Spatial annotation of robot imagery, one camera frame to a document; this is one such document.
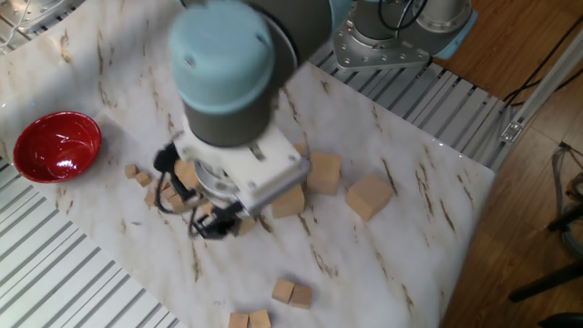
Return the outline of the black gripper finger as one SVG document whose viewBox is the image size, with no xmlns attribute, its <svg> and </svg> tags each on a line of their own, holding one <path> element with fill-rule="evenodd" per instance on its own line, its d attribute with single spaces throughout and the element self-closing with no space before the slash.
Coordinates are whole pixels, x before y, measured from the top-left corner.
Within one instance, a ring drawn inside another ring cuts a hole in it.
<svg viewBox="0 0 583 328">
<path fill-rule="evenodd" d="M 195 212 L 192 212 L 189 219 L 189 237 L 192 240 L 201 237 L 202 239 L 214 240 L 216 237 L 216 232 L 213 228 L 209 228 L 205 221 L 213 218 L 209 214 L 203 214 L 198 217 Z"/>
<path fill-rule="evenodd" d="M 241 225 L 241 220 L 225 220 L 218 223 L 219 240 L 225 239 L 229 234 L 238 235 Z"/>
</svg>

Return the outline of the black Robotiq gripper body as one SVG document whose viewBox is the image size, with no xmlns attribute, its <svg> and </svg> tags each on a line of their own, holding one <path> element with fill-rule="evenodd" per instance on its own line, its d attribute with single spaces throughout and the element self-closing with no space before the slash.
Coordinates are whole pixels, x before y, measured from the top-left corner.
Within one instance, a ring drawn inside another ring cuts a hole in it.
<svg viewBox="0 0 583 328">
<path fill-rule="evenodd" d="M 211 223 L 219 223 L 225 220 L 241 220 L 241 218 L 238 216 L 238 213 L 242 210 L 243 207 L 238 201 L 229 204 L 226 208 L 220 208 L 210 202 L 201 207 L 202 215 L 209 214 L 213 218 L 213 221 L 210 221 L 210 219 L 205 221 L 208 227 L 211 225 Z"/>
</svg>

